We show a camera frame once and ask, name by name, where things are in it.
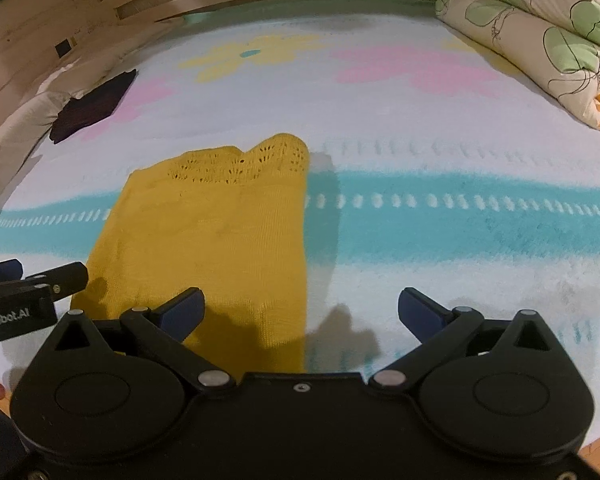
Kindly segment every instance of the yellow knit fabric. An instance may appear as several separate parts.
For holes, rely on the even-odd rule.
[[[187,152],[133,172],[72,308],[112,319],[197,286],[206,313],[188,348],[237,379],[303,371],[308,162],[302,140],[279,134],[245,153]]]

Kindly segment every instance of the bed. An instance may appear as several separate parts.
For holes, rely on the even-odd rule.
[[[405,286],[488,317],[534,308],[592,389],[600,469],[600,132],[434,1],[93,0],[101,22],[184,24],[109,73],[138,69],[109,119],[36,145],[0,195],[0,260],[85,261],[133,170],[293,133],[311,152],[306,370],[368,378],[413,349]],[[3,383],[47,334],[0,344]]]

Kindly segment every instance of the black folded garment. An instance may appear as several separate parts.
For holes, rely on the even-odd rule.
[[[91,90],[81,99],[69,99],[51,126],[49,138],[57,144],[78,130],[91,126],[109,117],[115,110],[126,90],[136,78],[138,70],[123,72]]]

